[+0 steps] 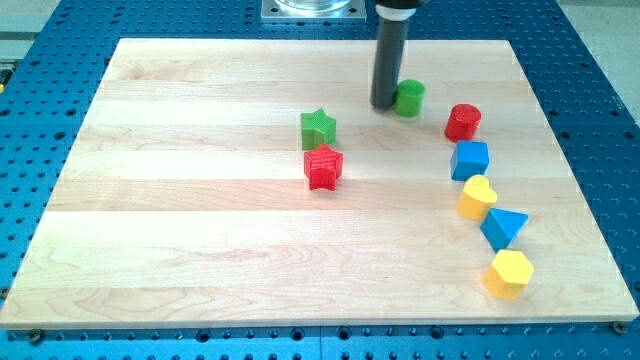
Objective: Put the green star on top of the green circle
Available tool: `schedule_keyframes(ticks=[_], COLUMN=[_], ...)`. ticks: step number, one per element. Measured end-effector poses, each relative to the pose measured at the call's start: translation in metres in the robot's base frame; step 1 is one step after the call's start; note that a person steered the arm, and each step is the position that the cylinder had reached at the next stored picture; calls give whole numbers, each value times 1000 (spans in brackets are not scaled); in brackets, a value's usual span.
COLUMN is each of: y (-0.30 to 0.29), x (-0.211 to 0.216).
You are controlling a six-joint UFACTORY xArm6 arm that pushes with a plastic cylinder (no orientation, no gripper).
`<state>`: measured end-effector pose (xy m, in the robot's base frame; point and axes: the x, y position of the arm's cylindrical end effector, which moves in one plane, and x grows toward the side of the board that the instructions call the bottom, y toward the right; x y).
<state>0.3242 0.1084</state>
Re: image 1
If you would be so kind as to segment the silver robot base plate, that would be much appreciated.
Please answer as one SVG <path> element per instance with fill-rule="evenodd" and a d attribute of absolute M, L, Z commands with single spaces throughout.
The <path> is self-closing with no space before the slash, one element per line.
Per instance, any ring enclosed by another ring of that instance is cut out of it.
<path fill-rule="evenodd" d="M 367 18 L 364 0 L 261 0 L 261 18 L 269 20 L 342 20 Z"/>

